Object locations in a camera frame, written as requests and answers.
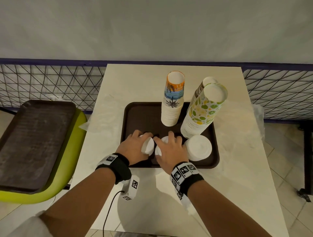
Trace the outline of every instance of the white sleeve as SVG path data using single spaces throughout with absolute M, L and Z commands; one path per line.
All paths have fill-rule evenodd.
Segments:
M 53 237 L 44 222 L 37 216 L 24 221 L 7 237 Z

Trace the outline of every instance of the white table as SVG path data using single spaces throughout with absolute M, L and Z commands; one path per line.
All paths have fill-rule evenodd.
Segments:
M 221 164 L 215 170 L 202 169 L 205 180 L 272 236 L 288 236 L 256 120 L 252 110 L 247 109 L 250 99 L 238 67 L 109 64 L 71 188 L 91 174 L 105 155 L 115 152 L 121 139 L 125 106 L 134 101 L 162 101 L 166 76 L 173 70 L 185 74 L 185 101 L 190 101 L 206 76 L 215 77 L 228 89 L 229 103 L 223 105 L 214 120 Z M 237 105 L 244 105 L 244 109 L 237 110 Z M 153 168 L 131 171 L 140 177 L 137 196 L 131 201 L 114 201 L 105 230 L 208 236 L 198 214 L 188 215 L 184 210 L 165 172 Z M 111 200 L 121 187 L 114 186 L 92 229 L 102 229 Z

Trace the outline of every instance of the black cable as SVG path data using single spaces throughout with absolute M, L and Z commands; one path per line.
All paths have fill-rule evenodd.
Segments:
M 104 225 L 105 225 L 106 219 L 107 219 L 108 216 L 109 216 L 109 212 L 110 212 L 111 206 L 112 206 L 112 204 L 113 204 L 113 201 L 114 201 L 116 195 L 118 195 L 119 193 L 124 193 L 124 191 L 122 191 L 122 190 L 121 190 L 121 191 L 118 191 L 118 192 L 114 195 L 114 197 L 113 197 L 113 199 L 112 199 L 111 205 L 110 205 L 109 210 L 108 210 L 108 214 L 106 215 L 106 218 L 105 218 L 105 221 L 104 221 L 104 224 L 103 224 L 103 228 L 102 228 L 102 236 L 103 236 L 103 237 L 104 237 Z

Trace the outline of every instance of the green chair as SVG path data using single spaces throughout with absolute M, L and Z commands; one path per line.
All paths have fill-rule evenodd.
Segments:
M 0 191 L 0 201 L 33 204 L 46 201 L 58 194 L 74 174 L 86 135 L 86 131 L 79 126 L 85 122 L 87 122 L 85 114 L 76 109 L 57 160 L 42 191 L 35 194 Z

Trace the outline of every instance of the dark brown tray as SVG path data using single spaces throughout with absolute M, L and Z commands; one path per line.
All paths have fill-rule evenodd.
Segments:
M 0 190 L 32 194 L 45 186 L 75 111 L 72 102 L 22 104 L 0 138 Z
M 173 127 L 167 127 L 161 122 L 161 102 L 132 102 L 128 104 L 124 111 L 121 142 L 124 141 L 129 134 L 138 129 L 143 133 L 151 132 L 154 136 L 160 138 L 168 136 L 168 131 L 173 131 L 175 136 L 181 136 L 182 142 L 185 143 L 187 139 L 180 133 L 180 127 L 186 116 L 188 106 L 189 102 L 185 102 L 177 124 Z M 213 123 L 201 135 L 210 140 L 212 153 L 208 158 L 200 161 L 192 161 L 192 163 L 200 169 L 214 168 L 219 163 L 219 153 Z M 141 161 L 131 167 L 159 168 L 160 166 L 153 153 L 148 160 Z

